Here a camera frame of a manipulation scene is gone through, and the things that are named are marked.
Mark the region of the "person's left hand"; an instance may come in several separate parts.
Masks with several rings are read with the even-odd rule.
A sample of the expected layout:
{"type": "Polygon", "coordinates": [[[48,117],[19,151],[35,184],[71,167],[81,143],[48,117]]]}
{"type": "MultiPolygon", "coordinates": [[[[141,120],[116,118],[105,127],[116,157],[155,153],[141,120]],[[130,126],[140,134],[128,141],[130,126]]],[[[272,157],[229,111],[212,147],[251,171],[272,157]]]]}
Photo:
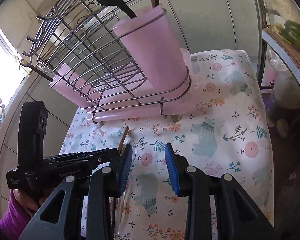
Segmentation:
{"type": "Polygon", "coordinates": [[[41,205],[46,201],[49,195],[54,191],[55,188],[44,191],[44,195],[39,200],[33,200],[25,191],[14,189],[12,190],[16,201],[25,209],[25,211],[33,215],[41,205]]]}

